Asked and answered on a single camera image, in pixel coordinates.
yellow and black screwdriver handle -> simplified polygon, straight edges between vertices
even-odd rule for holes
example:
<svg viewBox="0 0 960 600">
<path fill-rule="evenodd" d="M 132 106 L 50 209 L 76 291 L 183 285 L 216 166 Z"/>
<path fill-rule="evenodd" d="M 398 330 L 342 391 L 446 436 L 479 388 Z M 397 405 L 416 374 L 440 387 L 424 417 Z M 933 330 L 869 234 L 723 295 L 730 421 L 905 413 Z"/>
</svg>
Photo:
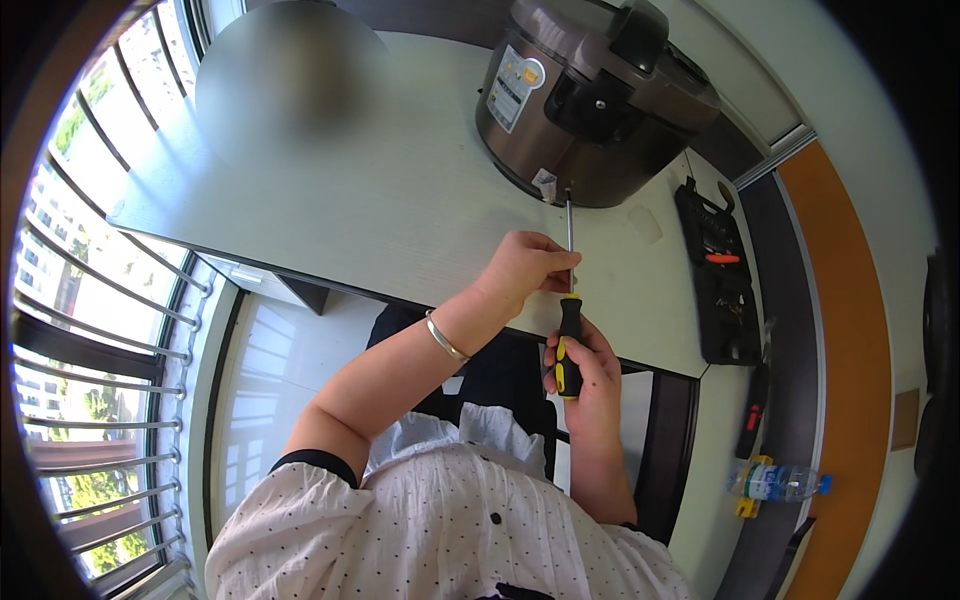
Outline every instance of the yellow and black screwdriver handle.
<svg viewBox="0 0 960 600">
<path fill-rule="evenodd" d="M 566 354 L 565 338 L 573 338 L 583 342 L 583 328 L 580 325 L 580 307 L 583 301 L 577 294 L 564 294 L 560 300 L 560 307 L 564 316 L 560 321 L 560 342 L 557 344 L 557 366 L 554 375 L 557 377 L 557 394 L 564 400 L 575 400 L 580 397 L 580 388 L 584 383 L 580 376 L 580 367 Z"/>
</svg>

tile floor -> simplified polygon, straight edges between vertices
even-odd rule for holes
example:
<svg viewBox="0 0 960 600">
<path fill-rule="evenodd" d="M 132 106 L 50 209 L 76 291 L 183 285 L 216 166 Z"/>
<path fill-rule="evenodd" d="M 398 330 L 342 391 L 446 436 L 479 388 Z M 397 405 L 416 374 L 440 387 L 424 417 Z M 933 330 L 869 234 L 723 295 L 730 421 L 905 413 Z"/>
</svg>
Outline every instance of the tile floor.
<svg viewBox="0 0 960 600">
<path fill-rule="evenodd" d="M 214 425 L 211 517 L 214 535 L 280 457 L 300 411 L 326 380 L 364 350 L 383 302 L 331 291 L 322 317 L 249 294 L 224 365 Z M 459 378 L 444 384 L 453 394 Z M 624 380 L 621 438 L 636 480 L 650 404 L 651 373 Z M 563 426 L 563 403 L 558 404 Z M 555 483 L 569 491 L 569 446 L 558 444 Z"/>
</svg>

black tool case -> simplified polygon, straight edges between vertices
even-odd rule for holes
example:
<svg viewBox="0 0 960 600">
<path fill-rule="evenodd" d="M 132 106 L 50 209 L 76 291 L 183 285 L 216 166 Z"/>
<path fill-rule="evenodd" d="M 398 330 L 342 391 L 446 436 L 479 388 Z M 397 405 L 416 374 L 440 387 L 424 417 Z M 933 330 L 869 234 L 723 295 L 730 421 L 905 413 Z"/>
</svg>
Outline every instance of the black tool case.
<svg viewBox="0 0 960 600">
<path fill-rule="evenodd" d="M 700 353 L 713 365 L 759 364 L 756 300 L 740 230 L 733 219 L 733 203 L 720 208 L 707 200 L 697 193 L 696 181 L 691 177 L 677 188 L 674 202 L 693 273 Z M 708 253 L 735 255 L 740 261 L 714 264 L 707 261 Z"/>
</svg>

blue bottle cap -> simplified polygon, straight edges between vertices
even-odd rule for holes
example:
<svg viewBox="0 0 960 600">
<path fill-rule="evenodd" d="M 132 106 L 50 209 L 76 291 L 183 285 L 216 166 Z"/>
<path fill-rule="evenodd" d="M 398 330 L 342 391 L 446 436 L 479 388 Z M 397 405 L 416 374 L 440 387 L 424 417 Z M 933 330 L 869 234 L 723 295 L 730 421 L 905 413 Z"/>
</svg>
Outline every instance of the blue bottle cap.
<svg viewBox="0 0 960 600">
<path fill-rule="evenodd" d="M 817 493 L 826 495 L 830 493 L 830 483 L 833 481 L 833 475 L 824 475 L 820 478 L 820 484 L 817 486 Z"/>
</svg>

silver bangle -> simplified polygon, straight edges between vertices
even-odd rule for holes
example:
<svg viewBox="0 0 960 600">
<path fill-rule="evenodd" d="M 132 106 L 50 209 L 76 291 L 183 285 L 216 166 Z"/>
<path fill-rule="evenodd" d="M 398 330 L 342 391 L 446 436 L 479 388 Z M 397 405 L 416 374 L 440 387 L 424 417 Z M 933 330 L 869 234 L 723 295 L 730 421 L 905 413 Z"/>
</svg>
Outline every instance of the silver bangle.
<svg viewBox="0 0 960 600">
<path fill-rule="evenodd" d="M 465 365 L 470 359 L 469 356 L 463 354 L 460 350 L 454 348 L 440 332 L 436 325 L 433 324 L 433 319 L 430 318 L 430 314 L 433 312 L 433 309 L 426 311 L 426 328 L 430 330 L 430 333 L 433 334 L 433 339 L 437 340 L 437 344 L 440 344 L 440 347 L 446 350 L 446 353 L 453 357 L 461 365 Z"/>
</svg>

